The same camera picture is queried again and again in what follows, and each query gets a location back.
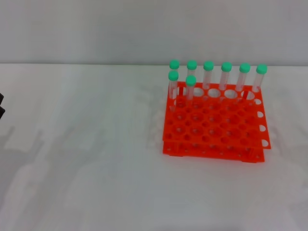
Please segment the green-capped clear test tube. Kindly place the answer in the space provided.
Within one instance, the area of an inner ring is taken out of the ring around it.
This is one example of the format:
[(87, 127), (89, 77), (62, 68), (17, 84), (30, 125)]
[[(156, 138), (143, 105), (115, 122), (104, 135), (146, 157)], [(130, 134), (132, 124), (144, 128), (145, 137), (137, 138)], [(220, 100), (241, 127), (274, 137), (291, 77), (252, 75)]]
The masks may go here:
[(180, 67), (180, 62), (179, 60), (171, 60), (169, 62), (169, 74), (168, 74), (168, 79), (169, 82), (177, 82), (179, 79), (179, 73), (178, 73), (178, 69)]
[(177, 89), (178, 89), (178, 79), (179, 79), (179, 74), (177, 70), (170, 70), (168, 74), (168, 79), (169, 79), (169, 99), (171, 100), (171, 104), (169, 106), (170, 110), (172, 112), (175, 111), (175, 103), (176, 103), (176, 98), (177, 98)]
[(248, 91), (245, 90), (243, 95), (241, 95), (241, 92), (243, 91), (245, 80), (246, 80), (247, 74), (250, 71), (250, 68), (251, 66), (249, 63), (242, 63), (239, 67), (239, 76), (238, 76), (238, 80), (237, 80), (236, 87), (235, 87), (235, 91), (239, 94), (238, 99), (237, 99), (238, 103), (247, 99)]
[(214, 69), (214, 63), (212, 61), (205, 61), (203, 64), (204, 76), (203, 76), (203, 84), (202, 88), (204, 90), (204, 101), (208, 99), (208, 91), (210, 89), (210, 85), (212, 82), (212, 71)]
[(187, 76), (195, 76), (195, 71), (197, 69), (197, 61), (189, 60), (186, 66), (187, 66)]
[(267, 73), (268, 67), (265, 64), (259, 64), (256, 68), (256, 76), (252, 85), (252, 90), (248, 94), (249, 99), (254, 98), (254, 93), (258, 93), (261, 89), (261, 84), (265, 74)]
[(221, 96), (219, 97), (220, 101), (223, 101), (225, 96), (224, 92), (227, 89), (227, 84), (230, 76), (230, 71), (232, 69), (232, 64), (230, 62), (224, 62), (221, 65), (221, 76), (218, 89), (220, 90)]
[(186, 104), (187, 106), (192, 105), (195, 84), (196, 84), (196, 77), (194, 75), (188, 75), (186, 77)]

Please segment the orange test tube rack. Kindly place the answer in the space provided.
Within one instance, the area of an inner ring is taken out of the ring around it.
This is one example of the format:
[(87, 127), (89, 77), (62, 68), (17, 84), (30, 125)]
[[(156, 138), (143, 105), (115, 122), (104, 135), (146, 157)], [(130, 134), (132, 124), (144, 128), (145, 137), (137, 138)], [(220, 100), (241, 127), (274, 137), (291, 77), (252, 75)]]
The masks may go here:
[(167, 98), (163, 129), (163, 153), (242, 162), (264, 162), (270, 138), (262, 92), (250, 85), (234, 97), (235, 85), (219, 91), (195, 85), (193, 100), (186, 101), (186, 83), (178, 82), (175, 99)]

